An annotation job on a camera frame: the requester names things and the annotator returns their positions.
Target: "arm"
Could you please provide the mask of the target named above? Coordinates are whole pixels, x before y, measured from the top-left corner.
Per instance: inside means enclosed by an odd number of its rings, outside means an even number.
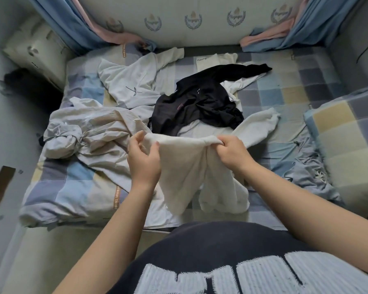
[[[218,138],[221,161],[244,176],[295,237],[368,272],[368,220],[262,167],[237,137]]]
[[[132,186],[108,224],[79,259],[54,294],[105,294],[135,258],[154,188],[161,174],[158,144],[147,156],[139,144],[144,132],[129,142]]]

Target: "embroidered design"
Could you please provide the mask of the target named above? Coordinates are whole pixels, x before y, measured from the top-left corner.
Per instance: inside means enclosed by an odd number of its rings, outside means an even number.
[[[228,25],[232,27],[237,27],[240,25],[245,19],[245,11],[243,11],[240,14],[240,8],[237,7],[236,10],[233,11],[233,14],[231,14],[231,11],[228,12],[228,16],[226,17],[226,21],[228,22]]]
[[[115,33],[123,33],[124,32],[124,26],[121,20],[119,19],[113,19],[109,18],[107,21],[105,21],[106,28],[109,31],[115,32]]]
[[[280,9],[274,9],[271,13],[271,21],[273,23],[282,23],[283,21],[287,20],[290,16],[293,7],[287,9],[288,6],[286,4],[282,5]]]
[[[130,89],[129,87],[126,87],[126,88],[134,92],[133,96],[136,96],[136,94],[138,93],[138,91],[136,90],[136,87],[134,87],[134,89]]]
[[[320,170],[316,171],[315,178],[320,179],[323,183],[327,182],[326,175],[323,172],[321,172]]]
[[[114,200],[113,200],[114,209],[118,209],[119,202],[120,202],[120,193],[121,193],[121,188],[119,186],[116,186],[116,193],[114,194]]]
[[[191,30],[196,30],[197,28],[199,28],[202,24],[202,15],[199,14],[198,17],[196,17],[196,13],[195,11],[192,11],[191,16],[188,17],[188,15],[186,15],[184,17],[184,22],[186,24],[186,26],[191,29]]]
[[[152,14],[150,14],[149,18],[144,18],[144,24],[146,25],[147,29],[153,32],[159,31],[162,27],[162,21],[160,17],[157,16],[156,19]]]

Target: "wall emblem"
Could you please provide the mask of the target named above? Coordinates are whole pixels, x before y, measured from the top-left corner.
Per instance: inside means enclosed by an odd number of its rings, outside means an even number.
[[[286,4],[282,5],[280,9],[274,9],[271,13],[271,21],[273,23],[282,23],[287,20],[292,12],[293,7],[288,9]]]
[[[106,22],[106,28],[109,31],[115,32],[115,33],[123,33],[124,32],[124,26],[121,20],[109,18]]]
[[[144,24],[150,31],[159,31],[162,27],[162,21],[159,16],[155,18],[154,15],[150,14],[149,18],[144,18]]]
[[[184,21],[189,29],[196,30],[202,24],[202,15],[201,14],[196,15],[195,11],[192,11],[190,17],[188,17],[188,15],[184,17]]]
[[[243,20],[245,19],[245,11],[240,12],[240,8],[237,7],[236,10],[228,12],[228,16],[226,17],[226,20],[228,24],[232,27],[237,27],[240,25]]]

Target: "blue curtain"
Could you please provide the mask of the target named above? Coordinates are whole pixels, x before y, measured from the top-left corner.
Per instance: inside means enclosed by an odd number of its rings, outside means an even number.
[[[329,46],[338,35],[339,26],[358,0],[309,0],[299,22],[283,38],[255,42],[242,48],[244,52],[286,49],[294,44]]]
[[[29,0],[56,34],[77,55],[108,46],[83,20],[72,0]]]

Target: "brown tape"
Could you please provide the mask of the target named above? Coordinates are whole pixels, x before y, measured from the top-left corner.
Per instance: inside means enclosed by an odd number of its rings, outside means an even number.
[[[11,179],[14,177],[14,174],[15,168],[3,166],[0,169],[0,202],[4,197],[5,191],[7,190]]]

